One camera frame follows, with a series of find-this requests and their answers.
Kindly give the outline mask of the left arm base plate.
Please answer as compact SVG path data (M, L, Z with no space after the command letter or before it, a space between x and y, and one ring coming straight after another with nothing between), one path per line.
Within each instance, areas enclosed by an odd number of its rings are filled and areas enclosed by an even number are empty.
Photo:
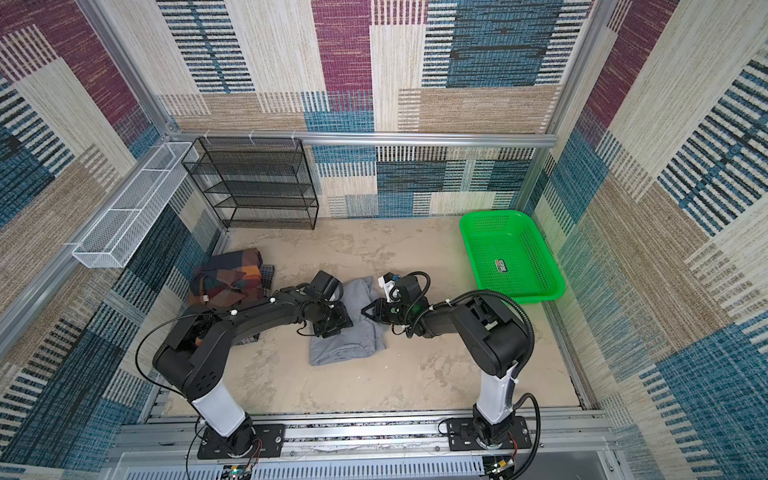
M245 425L229 437L223 437L213 428L206 427L196 458L242 461L257 457L277 458L282 452L284 433L284 424Z

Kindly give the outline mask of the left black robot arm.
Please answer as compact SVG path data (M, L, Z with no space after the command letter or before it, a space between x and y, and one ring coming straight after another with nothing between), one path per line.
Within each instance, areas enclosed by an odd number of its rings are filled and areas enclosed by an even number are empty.
M230 457L243 457L256 448L257 434L223 383L231 348L247 337L290 324L310 324L318 337L336 335L353 325L343 293L338 279L319 271L309 283L242 306L191 307L173 322L152 365L205 421L206 444Z

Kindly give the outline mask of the green plastic basket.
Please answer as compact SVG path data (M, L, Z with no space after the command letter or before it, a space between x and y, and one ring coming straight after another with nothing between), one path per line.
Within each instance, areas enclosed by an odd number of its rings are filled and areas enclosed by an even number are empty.
M504 294L515 302L554 301L565 280L534 221L516 210L463 215L459 229L480 289Z

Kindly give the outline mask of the grey long sleeve shirt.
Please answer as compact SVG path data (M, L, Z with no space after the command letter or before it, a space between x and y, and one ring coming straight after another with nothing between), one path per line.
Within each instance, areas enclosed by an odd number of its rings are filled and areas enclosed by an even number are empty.
M361 310L381 297L372 276L350 280L343 285L341 302L353 325L328 338L309 341L309 364L324 366L367 358L386 349L385 326L361 314Z

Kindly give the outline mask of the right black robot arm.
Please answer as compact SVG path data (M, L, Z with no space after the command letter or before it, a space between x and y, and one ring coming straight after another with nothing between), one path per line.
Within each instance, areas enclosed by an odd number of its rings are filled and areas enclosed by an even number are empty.
M473 290L431 303L431 277L423 271L391 272L379 278L385 296L361 309L377 323L400 326L408 337L435 338L456 333L481 370L481 390L473 405L472 429L483 448L509 439L518 404L515 385L535 346L535 332L523 308L493 290Z

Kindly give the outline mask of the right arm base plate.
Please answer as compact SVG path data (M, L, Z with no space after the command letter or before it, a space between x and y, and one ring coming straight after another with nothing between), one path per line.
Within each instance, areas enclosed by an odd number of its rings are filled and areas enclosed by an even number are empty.
M515 450L533 446L531 428L522 416L509 415L501 423L489 424L484 417L450 418L439 427L445 427L444 435L451 451Z

